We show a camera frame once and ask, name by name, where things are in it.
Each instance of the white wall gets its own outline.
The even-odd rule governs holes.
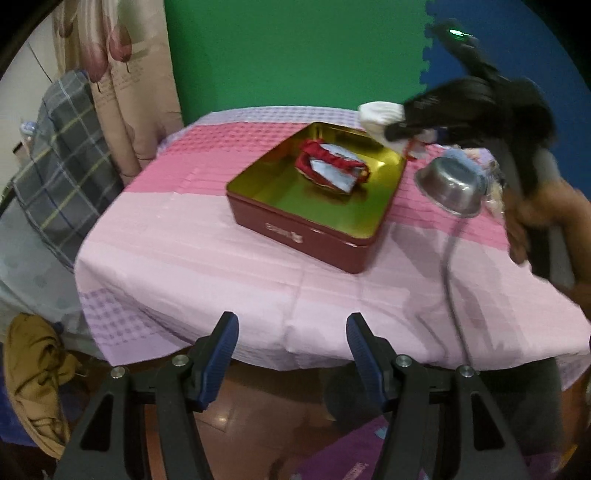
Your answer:
[[[58,78],[53,49],[51,18],[46,18],[31,34],[29,43],[52,80]],[[0,189],[17,172],[12,149],[21,141],[22,120],[36,120],[41,98],[50,81],[25,43],[0,80]]]

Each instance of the red cloth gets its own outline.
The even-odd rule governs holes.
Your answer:
[[[314,183],[330,188],[332,190],[340,190],[335,187],[331,182],[326,180],[322,175],[316,173],[310,164],[311,159],[322,160],[325,163],[328,163],[339,170],[342,170],[347,173],[351,173],[354,168],[362,168],[363,172],[359,175],[357,182],[358,183],[365,183],[369,179],[369,167],[362,161],[359,160],[350,160],[348,158],[341,157],[339,155],[333,155],[328,150],[323,148],[321,145],[326,143],[322,138],[317,140],[305,140],[300,149],[301,153],[297,157],[295,161],[296,169],[309,180],[313,181]]]

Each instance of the yellow cloth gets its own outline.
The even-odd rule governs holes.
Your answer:
[[[57,389],[79,365],[43,318],[21,313],[12,320],[4,343],[8,398],[33,441],[54,458],[61,458],[70,440]]]

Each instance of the green wall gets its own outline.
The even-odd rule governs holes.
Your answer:
[[[263,105],[356,109],[423,90],[424,0],[165,0],[185,123]]]

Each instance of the metal screw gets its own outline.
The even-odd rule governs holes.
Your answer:
[[[472,378],[476,371],[470,365],[462,365],[460,367],[460,375],[465,378]]]
[[[125,375],[125,367],[115,367],[111,370],[111,378],[118,379]]]
[[[189,357],[187,355],[177,355],[173,358],[173,365],[175,367],[184,367],[189,363]]]
[[[408,355],[398,355],[396,357],[396,365],[398,365],[399,367],[410,367],[410,364],[412,364],[413,359],[410,358]]]

